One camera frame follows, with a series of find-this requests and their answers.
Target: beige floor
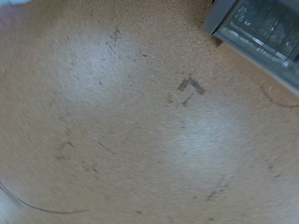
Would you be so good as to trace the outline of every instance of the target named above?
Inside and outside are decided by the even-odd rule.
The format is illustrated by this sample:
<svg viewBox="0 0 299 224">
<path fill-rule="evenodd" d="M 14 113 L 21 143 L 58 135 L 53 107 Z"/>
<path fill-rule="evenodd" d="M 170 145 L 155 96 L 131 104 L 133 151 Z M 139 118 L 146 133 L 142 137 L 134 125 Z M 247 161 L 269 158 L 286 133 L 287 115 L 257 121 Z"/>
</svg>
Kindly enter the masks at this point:
<svg viewBox="0 0 299 224">
<path fill-rule="evenodd" d="M 1 224 L 298 223 L 299 101 L 216 47 L 209 7 L 0 8 Z"/>
</svg>

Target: gray appliance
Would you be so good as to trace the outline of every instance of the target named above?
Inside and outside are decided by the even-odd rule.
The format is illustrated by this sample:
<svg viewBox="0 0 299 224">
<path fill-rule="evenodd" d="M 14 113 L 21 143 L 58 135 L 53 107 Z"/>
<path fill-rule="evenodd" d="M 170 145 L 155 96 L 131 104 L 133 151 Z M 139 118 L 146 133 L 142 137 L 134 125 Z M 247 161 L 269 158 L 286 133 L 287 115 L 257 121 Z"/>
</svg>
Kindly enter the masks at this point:
<svg viewBox="0 0 299 224">
<path fill-rule="evenodd" d="M 215 0 L 204 29 L 299 95 L 299 0 Z"/>
</svg>

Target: floor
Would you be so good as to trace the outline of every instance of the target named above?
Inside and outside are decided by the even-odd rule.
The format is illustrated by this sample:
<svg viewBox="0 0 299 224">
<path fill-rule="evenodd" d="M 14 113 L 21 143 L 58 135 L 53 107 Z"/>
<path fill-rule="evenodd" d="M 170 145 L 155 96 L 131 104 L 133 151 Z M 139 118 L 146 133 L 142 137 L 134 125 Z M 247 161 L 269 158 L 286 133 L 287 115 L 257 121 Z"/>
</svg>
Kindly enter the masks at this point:
<svg viewBox="0 0 299 224">
<path fill-rule="evenodd" d="M 208 0 L 0 8 L 0 223 L 298 223 L 299 100 Z"/>
</svg>

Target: stain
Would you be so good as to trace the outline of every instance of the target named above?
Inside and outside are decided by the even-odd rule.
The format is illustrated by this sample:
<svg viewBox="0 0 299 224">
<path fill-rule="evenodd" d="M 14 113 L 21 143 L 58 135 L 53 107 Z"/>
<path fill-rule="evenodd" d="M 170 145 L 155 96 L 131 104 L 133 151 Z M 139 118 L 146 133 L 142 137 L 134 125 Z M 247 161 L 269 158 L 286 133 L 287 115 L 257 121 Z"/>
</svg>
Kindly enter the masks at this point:
<svg viewBox="0 0 299 224">
<path fill-rule="evenodd" d="M 199 85 L 198 81 L 196 81 L 192 77 L 189 77 L 189 81 L 190 81 L 190 84 L 196 89 L 198 94 L 203 95 L 205 93 L 205 89 Z"/>
<path fill-rule="evenodd" d="M 119 29 L 115 29 L 115 31 L 113 32 L 113 35 L 111 35 L 111 39 L 114 41 L 114 42 L 117 42 L 118 39 L 120 38 L 120 33 L 121 31 Z"/>
<path fill-rule="evenodd" d="M 169 104 L 174 103 L 174 101 L 172 100 L 172 94 L 171 94 L 170 92 L 169 92 L 168 95 L 167 95 L 167 102 L 168 102 Z"/>
<path fill-rule="evenodd" d="M 108 51 L 109 53 L 116 54 L 116 51 L 112 48 L 112 46 L 108 42 L 106 42 L 106 45 L 110 48 L 110 50 Z"/>
<path fill-rule="evenodd" d="M 223 182 L 224 182 L 225 178 L 226 178 L 226 176 L 223 176 L 220 179 L 220 181 L 218 182 L 218 184 L 216 185 L 216 187 L 207 196 L 206 202 L 212 201 L 217 194 L 224 192 L 224 189 L 229 186 L 229 183 L 223 185 Z"/>
<path fill-rule="evenodd" d="M 82 167 L 83 167 L 83 168 L 84 168 L 84 170 L 85 170 L 85 171 L 87 171 L 88 173 L 90 173 L 90 172 L 91 172 L 91 171 L 90 171 L 90 169 L 88 169 L 86 166 L 83 166 L 83 165 L 82 165 Z"/>
<path fill-rule="evenodd" d="M 55 99 L 52 99 L 52 100 L 49 102 L 49 106 L 52 107 L 55 103 L 56 103 Z"/>
<path fill-rule="evenodd" d="M 55 156 L 55 159 L 56 159 L 57 161 L 65 161 L 65 160 L 66 160 L 66 157 L 60 155 L 60 156 Z"/>
<path fill-rule="evenodd" d="M 172 218 L 172 217 L 168 217 L 169 218 L 169 224 L 174 224 L 175 223 L 175 220 Z"/>
<path fill-rule="evenodd" d="M 194 95 L 194 93 L 192 93 L 182 104 L 187 107 L 187 103 L 188 101 L 192 98 L 192 96 Z"/>
<path fill-rule="evenodd" d="M 182 82 L 179 84 L 178 86 L 178 90 L 179 91 L 184 91 L 186 89 L 186 87 L 189 85 L 190 81 L 188 79 L 184 79 L 182 80 Z"/>
</svg>

